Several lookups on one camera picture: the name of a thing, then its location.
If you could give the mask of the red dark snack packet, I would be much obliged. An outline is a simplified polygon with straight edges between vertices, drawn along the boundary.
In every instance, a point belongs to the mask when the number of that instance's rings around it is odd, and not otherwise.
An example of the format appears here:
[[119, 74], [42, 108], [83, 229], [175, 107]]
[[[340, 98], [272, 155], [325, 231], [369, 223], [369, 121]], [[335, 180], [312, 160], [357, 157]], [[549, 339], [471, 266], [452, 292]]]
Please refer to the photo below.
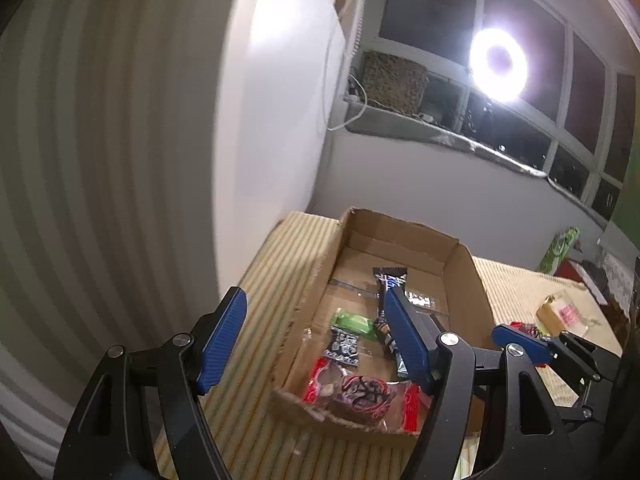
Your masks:
[[540, 339], [544, 336], [538, 326], [533, 323], [511, 322], [510, 327], [535, 339]]

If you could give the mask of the red brown pastry packet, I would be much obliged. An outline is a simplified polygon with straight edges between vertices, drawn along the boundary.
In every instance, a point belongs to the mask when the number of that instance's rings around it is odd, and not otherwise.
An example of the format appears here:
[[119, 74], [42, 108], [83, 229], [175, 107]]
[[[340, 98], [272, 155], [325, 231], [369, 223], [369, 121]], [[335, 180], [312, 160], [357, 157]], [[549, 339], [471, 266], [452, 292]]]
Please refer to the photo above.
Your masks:
[[410, 380], [386, 382], [352, 373], [325, 356], [311, 369], [303, 402], [351, 424], [400, 434], [416, 434], [431, 407], [431, 399]]

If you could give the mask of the green tissue pack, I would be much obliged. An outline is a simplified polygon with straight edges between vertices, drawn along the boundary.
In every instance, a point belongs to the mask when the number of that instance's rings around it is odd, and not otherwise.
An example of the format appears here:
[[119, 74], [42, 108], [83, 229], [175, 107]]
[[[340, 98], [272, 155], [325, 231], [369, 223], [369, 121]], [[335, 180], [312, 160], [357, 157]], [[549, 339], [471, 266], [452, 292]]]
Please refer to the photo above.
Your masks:
[[555, 274], [568, 252], [578, 242], [579, 235], [579, 229], [574, 226], [570, 226], [562, 232], [557, 232], [538, 264], [537, 271], [547, 275]]

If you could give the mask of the green snack packet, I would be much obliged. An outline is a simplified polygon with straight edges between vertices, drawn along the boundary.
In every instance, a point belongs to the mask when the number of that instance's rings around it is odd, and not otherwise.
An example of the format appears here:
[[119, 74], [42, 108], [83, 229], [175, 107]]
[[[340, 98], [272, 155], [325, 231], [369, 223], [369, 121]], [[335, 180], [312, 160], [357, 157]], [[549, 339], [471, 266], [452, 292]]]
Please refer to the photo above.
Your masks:
[[370, 340], [376, 339], [373, 321], [361, 314], [338, 309], [334, 314], [332, 325], [340, 330], [346, 330], [346, 332], [358, 337]]

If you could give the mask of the black white cookie packet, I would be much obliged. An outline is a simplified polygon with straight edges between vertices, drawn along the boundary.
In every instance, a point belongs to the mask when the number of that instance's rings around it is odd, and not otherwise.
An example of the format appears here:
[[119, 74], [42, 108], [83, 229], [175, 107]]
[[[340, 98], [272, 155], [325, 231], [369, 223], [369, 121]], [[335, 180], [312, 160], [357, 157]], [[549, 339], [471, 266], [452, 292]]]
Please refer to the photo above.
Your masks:
[[325, 358], [345, 366], [359, 365], [359, 336], [332, 326], [330, 340], [322, 352]]

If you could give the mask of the striped beige bed cover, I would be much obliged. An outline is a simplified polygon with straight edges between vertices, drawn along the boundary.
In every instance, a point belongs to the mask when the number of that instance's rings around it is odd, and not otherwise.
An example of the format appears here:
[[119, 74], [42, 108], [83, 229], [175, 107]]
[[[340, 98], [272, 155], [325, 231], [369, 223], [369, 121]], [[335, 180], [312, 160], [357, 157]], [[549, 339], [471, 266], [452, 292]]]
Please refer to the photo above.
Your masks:
[[434, 302], [442, 325], [488, 347], [500, 323], [534, 322], [542, 300], [569, 296], [587, 338], [620, 353], [588, 288], [474, 257], [422, 224], [351, 209], [341, 219], [295, 211], [269, 235], [242, 278], [247, 317], [221, 383], [205, 397], [208, 426], [237, 479], [396, 479], [413, 436], [361, 427], [303, 404], [336, 311], [375, 315], [372, 271], [403, 266], [408, 289]]

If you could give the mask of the red storage box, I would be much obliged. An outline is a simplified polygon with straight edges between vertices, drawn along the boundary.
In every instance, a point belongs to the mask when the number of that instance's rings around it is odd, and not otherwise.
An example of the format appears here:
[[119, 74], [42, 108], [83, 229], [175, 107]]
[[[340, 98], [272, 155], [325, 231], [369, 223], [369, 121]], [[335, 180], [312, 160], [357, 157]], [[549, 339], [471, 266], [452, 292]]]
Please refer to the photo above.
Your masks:
[[572, 259], [564, 259], [559, 264], [554, 275], [557, 278], [566, 278], [567, 280], [584, 284], [599, 306], [608, 304], [608, 300], [606, 300], [596, 281], [579, 262]]

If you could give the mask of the woven wicker basket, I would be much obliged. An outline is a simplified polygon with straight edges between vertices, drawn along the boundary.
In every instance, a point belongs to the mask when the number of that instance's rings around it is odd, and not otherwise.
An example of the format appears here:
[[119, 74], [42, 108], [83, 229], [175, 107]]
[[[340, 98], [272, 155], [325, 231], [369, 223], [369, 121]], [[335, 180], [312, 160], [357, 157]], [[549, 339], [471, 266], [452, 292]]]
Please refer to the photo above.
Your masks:
[[404, 115], [420, 112], [430, 82], [427, 69], [396, 55], [368, 51], [362, 58], [362, 85], [376, 106]]

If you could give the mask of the sliced bread loaf bag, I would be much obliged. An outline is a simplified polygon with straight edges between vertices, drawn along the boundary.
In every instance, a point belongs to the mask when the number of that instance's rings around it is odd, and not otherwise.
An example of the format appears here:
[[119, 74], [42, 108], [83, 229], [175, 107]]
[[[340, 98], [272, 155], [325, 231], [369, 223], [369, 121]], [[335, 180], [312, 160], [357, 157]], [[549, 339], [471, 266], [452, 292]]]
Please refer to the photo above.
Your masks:
[[544, 298], [536, 317], [552, 337], [559, 337], [562, 332], [583, 337], [590, 328], [599, 325], [595, 318], [587, 318], [582, 314], [566, 292], [554, 292]]

